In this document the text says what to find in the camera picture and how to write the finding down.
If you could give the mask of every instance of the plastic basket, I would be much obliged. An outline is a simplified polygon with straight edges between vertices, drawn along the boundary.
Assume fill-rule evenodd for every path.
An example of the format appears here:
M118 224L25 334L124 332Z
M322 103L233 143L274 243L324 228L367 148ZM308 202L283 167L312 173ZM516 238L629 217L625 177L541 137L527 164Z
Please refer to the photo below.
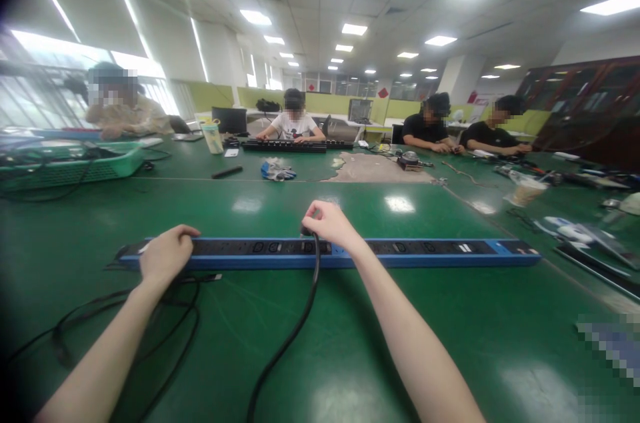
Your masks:
M111 180L131 176L143 163L144 154L140 143L101 143L101 148L121 153L120 157L97 159L94 161L73 161L47 163L43 168L40 164L20 165L16 167L0 168L0 188L3 191L31 190L60 185L74 185L80 181L87 165L91 165L83 178L83 183ZM83 145L69 145L64 147L29 147L15 149L13 154L25 153L42 155L44 159L79 158L87 152ZM33 173L12 177L16 171Z

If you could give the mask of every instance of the cup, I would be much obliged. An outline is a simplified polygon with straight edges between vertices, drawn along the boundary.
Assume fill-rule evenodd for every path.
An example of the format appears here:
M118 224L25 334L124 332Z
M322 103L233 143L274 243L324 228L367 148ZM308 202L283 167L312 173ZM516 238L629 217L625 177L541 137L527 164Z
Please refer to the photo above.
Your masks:
M516 184L515 191L505 197L505 200L516 207L526 207L532 200L549 188L547 183L535 180L527 175L511 177Z
M217 123L203 123L200 125L209 151L212 155L220 155L223 152L222 139Z

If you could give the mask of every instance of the black cable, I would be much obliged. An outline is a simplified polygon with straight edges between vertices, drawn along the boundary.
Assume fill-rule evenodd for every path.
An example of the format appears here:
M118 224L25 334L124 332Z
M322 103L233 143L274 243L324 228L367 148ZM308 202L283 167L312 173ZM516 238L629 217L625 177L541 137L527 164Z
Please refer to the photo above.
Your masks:
M318 276L320 274L320 241L318 239L317 233L313 233L313 238L315 239L315 269L313 270L311 290L309 291L307 304L305 305L305 309L303 310L298 323L295 324L289 336L285 339L280 348L278 348L278 351L273 355L269 363L267 363L264 370L262 370L262 373L260 373L260 376L258 377L258 380L253 387L251 399L249 400L249 407L247 409L247 423L253 423L255 417L255 407L258 402L258 395L260 395L260 389L262 389L262 385L264 385L264 382L269 376L270 371L273 369L275 364L278 363L280 357L282 357L282 355L284 355L284 353L287 351L289 345L293 343L295 337L298 336L298 333L300 333L300 330L304 326L305 322L307 321L307 317L311 312L311 307L313 306L313 300L315 298L315 291L317 290L318 286Z

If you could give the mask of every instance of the power strip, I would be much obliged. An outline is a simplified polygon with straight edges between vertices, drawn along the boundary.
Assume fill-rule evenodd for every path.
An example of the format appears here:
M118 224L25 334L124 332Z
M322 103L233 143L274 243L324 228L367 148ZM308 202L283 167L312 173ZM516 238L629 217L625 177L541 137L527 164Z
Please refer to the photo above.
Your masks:
M138 268L150 238L123 248L117 260ZM387 268L436 266L530 266L541 255L522 240L394 239L366 240ZM320 242L323 268L353 268L340 246ZM313 268L315 241L309 238L194 238L187 270L289 270Z

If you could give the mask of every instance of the forearm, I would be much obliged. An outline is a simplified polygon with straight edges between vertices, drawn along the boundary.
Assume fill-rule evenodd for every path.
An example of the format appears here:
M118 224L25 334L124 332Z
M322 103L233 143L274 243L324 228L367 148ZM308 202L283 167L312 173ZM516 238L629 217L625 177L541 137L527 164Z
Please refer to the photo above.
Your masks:
M149 317L166 286L140 284L36 416L37 422L106 422L118 401Z
M360 238L349 254L420 419L483 422L469 387L446 349L364 240Z

